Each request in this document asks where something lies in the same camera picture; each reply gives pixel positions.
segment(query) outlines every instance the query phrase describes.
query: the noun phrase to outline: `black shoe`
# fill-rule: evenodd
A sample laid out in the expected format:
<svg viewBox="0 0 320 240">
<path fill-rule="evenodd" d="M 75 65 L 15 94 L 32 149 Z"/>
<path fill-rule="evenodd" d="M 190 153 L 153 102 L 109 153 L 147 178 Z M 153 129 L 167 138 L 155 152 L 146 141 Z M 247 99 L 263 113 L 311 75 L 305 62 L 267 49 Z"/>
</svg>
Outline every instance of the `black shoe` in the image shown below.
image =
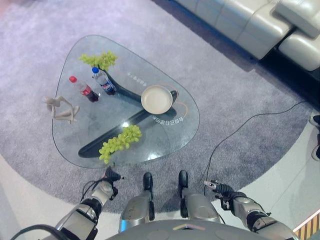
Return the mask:
<svg viewBox="0 0 320 240">
<path fill-rule="evenodd" d="M 180 198 L 182 198 L 182 189 L 188 187 L 188 173 L 186 170 L 181 170 L 179 172 L 179 177 L 178 177 L 178 190 L 179 190 L 179 195 Z"/>
<path fill-rule="evenodd" d="M 311 116 L 309 122 L 317 128 L 320 128 L 320 115 Z"/>
<path fill-rule="evenodd" d="M 152 193 L 153 186 L 154 186 L 154 181 L 152 179 L 152 175 L 151 175 L 150 172 L 146 172 L 143 175 L 143 190 L 144 191 L 150 191 L 151 200 L 154 198 L 153 193 Z"/>
</svg>

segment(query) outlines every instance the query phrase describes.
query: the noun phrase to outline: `blue bottle cap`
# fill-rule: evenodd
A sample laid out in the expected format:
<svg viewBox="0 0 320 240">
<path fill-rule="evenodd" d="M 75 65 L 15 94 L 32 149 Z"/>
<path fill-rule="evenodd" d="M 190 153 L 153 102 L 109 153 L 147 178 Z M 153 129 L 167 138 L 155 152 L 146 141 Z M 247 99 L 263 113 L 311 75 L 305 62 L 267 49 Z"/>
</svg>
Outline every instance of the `blue bottle cap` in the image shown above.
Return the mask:
<svg viewBox="0 0 320 240">
<path fill-rule="evenodd" d="M 97 68 L 96 66 L 94 66 L 94 67 L 92 68 L 92 72 L 93 72 L 94 74 L 97 74 L 97 73 L 99 72 L 99 68 Z"/>
</svg>

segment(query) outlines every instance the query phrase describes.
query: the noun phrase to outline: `green grapes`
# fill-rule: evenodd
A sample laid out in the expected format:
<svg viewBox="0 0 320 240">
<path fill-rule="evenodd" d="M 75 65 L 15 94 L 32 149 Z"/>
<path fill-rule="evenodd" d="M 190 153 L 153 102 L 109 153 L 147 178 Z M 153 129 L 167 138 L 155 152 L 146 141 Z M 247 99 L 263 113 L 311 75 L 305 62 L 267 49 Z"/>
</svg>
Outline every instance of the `green grapes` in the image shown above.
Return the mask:
<svg viewBox="0 0 320 240">
<path fill-rule="evenodd" d="M 111 51 L 103 52 L 100 56 L 82 54 L 79 59 L 85 64 L 91 65 L 91 67 L 98 67 L 102 70 L 108 71 L 110 66 L 116 64 L 117 56 Z"/>
<path fill-rule="evenodd" d="M 99 160 L 104 161 L 105 164 L 109 163 L 110 155 L 118 150 L 130 148 L 130 143 L 138 142 L 142 136 L 139 126 L 129 125 L 123 128 L 123 133 L 120 133 L 117 137 L 108 139 L 108 142 L 102 143 L 102 148 L 99 149 L 101 154 Z"/>
</svg>

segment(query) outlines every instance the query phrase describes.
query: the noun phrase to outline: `glass tabletop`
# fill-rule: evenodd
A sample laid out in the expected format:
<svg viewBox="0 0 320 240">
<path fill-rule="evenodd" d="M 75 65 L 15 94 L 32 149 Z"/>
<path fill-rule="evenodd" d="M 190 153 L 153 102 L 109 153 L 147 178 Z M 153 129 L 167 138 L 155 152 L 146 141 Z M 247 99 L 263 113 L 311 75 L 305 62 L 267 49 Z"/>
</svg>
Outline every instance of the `glass tabletop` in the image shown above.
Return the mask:
<svg viewBox="0 0 320 240">
<path fill-rule="evenodd" d="M 107 95 L 93 79 L 92 67 L 79 60 L 82 54 L 98 56 L 107 51 L 117 56 L 107 72 L 117 87 L 115 95 Z M 90 102 L 81 95 L 69 81 L 70 76 L 86 82 L 99 94 L 98 101 Z M 151 114 L 142 107 L 141 94 L 153 85 L 163 86 L 172 94 L 174 102 L 163 114 Z M 53 119 L 52 136 L 61 155 L 80 167 L 105 168 L 99 149 L 130 124 L 140 127 L 142 137 L 129 149 L 112 153 L 109 164 L 134 164 L 171 154 L 183 148 L 199 127 L 198 107 L 181 85 L 129 49 L 99 35 L 86 36 L 73 46 L 61 72 L 57 96 L 79 106 L 71 124 Z M 57 114 L 63 107 L 67 109 L 62 103 Z"/>
</svg>

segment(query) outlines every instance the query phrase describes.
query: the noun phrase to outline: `sofa cushion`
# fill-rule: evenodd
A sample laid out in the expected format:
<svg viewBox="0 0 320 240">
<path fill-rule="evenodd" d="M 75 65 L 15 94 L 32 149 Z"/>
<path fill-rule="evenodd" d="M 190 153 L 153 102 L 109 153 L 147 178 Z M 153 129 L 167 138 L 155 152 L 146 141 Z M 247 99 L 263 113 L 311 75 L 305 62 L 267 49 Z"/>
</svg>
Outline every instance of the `sofa cushion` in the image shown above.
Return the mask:
<svg viewBox="0 0 320 240">
<path fill-rule="evenodd" d="M 312 38 L 297 30 L 280 44 L 279 50 L 308 71 L 320 67 L 320 35 Z"/>
<path fill-rule="evenodd" d="M 195 14 L 214 27 L 227 0 L 199 0 Z"/>
<path fill-rule="evenodd" d="M 310 37 L 320 34 L 320 0 L 281 0 L 275 10 Z"/>
<path fill-rule="evenodd" d="M 226 0 L 214 27 L 236 41 L 252 15 L 266 4 L 268 0 Z"/>
<path fill-rule="evenodd" d="M 268 0 L 270 4 L 277 4 L 280 0 Z"/>
<path fill-rule="evenodd" d="M 176 0 L 178 3 L 180 3 L 182 6 L 184 6 L 186 9 L 188 9 L 191 12 L 196 11 L 196 6 L 198 0 Z"/>
<path fill-rule="evenodd" d="M 292 28 L 283 17 L 274 12 L 274 4 L 269 3 L 257 10 L 236 43 L 262 59 Z"/>
</svg>

